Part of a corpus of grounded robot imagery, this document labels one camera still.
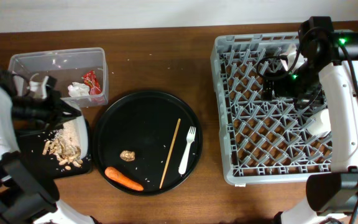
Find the white tissue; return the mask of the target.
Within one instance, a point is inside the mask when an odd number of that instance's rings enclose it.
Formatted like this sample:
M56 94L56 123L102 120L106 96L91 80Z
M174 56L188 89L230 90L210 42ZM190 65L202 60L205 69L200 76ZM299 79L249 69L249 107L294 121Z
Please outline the white tissue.
M84 83L73 82L68 86L68 94L70 97L89 96L90 88Z

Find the rice and peanut scraps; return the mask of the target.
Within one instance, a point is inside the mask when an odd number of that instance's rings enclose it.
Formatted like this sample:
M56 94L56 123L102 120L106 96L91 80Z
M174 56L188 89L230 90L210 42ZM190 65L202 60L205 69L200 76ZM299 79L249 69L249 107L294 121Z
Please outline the rice and peanut scraps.
M42 155L53 155L64 170L71 170L72 167L81 168L81 147L74 121L64 123L62 129L53 133L54 137L46 140Z

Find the red snack wrapper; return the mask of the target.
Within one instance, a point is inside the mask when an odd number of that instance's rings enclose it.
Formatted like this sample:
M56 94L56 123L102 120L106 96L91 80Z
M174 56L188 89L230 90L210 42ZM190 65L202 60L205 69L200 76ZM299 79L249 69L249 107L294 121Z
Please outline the red snack wrapper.
M101 94L102 89L99 84L99 81L96 77L94 70L87 72L83 75L83 82L85 85L89 87L89 94L90 95L98 95Z

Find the small white bowl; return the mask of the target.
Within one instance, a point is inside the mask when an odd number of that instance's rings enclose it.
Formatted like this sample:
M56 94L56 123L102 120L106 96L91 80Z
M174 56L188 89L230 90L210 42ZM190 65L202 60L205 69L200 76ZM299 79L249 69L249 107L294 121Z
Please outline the small white bowl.
M329 110L323 109L308 119L309 126L307 131L318 138L324 138L331 132L331 123L329 118Z

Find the brown walnut piece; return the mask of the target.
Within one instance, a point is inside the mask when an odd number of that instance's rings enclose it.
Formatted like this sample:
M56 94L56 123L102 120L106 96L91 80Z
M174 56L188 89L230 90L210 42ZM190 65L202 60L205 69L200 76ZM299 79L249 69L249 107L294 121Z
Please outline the brown walnut piece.
M131 162L131 161L135 160L135 152L134 151L122 151L119 156L123 161L126 161L126 162Z

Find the orange carrot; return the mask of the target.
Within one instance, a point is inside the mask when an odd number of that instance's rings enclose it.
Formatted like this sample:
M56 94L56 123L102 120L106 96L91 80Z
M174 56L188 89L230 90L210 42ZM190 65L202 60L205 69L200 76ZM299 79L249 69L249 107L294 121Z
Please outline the orange carrot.
M111 180L136 191L143 191L144 188L137 182L131 180L130 178L126 177L124 174L119 172L114 167L107 167L104 171L104 174Z

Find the wooden chopstick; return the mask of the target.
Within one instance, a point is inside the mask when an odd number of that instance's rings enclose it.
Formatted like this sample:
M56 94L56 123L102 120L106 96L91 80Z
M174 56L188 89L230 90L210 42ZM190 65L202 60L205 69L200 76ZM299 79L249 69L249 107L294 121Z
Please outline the wooden chopstick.
M162 178L160 180L159 189L162 189L163 182L165 180L165 176L166 176L168 166L169 166L169 163L170 163L170 158L172 156L172 151L173 151L173 148L174 148L174 145L175 145L175 141L176 141L176 138L177 138L177 133L178 133L178 130L179 130L179 127L180 127L180 123L181 123L181 119L178 118L177 125L175 127L175 132L173 134L172 141L171 141L171 144L170 144L170 148L169 148L169 151L168 151L168 156L167 156L167 159L166 159L166 162L165 162Z

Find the white plastic fork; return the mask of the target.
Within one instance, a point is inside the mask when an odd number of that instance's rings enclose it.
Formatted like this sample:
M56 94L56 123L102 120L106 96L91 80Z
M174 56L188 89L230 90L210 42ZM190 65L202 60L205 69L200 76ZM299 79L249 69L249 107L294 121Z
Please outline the white plastic fork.
M195 141L196 128L191 126L186 136L186 147L178 168L178 173L183 175L186 172L191 144Z

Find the grey plate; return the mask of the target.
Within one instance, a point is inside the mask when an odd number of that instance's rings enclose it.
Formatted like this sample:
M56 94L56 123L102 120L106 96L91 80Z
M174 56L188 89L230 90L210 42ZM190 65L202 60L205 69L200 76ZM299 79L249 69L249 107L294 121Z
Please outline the grey plate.
M65 129L68 128L70 134L74 135L76 139L76 143L80 148L80 159L84 159L88 154L88 146L89 146L88 128L86 125L86 120L85 117L83 116L81 108L78 106L77 103L68 100L66 100L65 102L71 107L77 109L81 113L79 117L76 117L71 121L65 122L63 124L63 127Z

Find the white saucer plate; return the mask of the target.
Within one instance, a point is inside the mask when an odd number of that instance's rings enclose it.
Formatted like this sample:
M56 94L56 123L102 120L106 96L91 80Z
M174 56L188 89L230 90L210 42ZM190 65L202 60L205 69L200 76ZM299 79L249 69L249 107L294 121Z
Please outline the white saucer plate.
M295 67L293 68L293 71L300 68L307 59L303 57L302 54L298 57L298 60L295 62L296 54L297 54L297 46L295 44L290 44L287 51L280 54L280 56L285 56L285 59L281 59L281 63L285 69L285 71L288 71L288 69L295 64Z

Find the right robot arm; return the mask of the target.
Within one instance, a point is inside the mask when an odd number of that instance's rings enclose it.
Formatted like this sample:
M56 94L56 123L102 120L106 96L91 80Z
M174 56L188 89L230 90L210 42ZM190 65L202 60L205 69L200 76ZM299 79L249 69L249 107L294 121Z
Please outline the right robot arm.
M334 30L328 16L300 25L295 56L280 55L286 68L259 72L264 100L292 98L299 108L326 99L333 141L331 170L308 177L306 197L279 212L275 223L339 223L358 215L358 32Z

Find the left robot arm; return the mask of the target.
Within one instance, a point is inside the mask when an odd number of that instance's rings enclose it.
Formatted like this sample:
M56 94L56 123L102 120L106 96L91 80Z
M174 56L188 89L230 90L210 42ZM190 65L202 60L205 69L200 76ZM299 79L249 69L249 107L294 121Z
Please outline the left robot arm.
M56 78L34 82L22 77L27 91L20 95L16 76L0 70L0 223L97 223L61 200L54 178L27 162L17 143L18 137L38 136L72 122L75 142L62 139L50 146L59 152L72 149L71 157L62 154L61 158L80 165L89 150L89 131L80 107L61 99L54 89Z

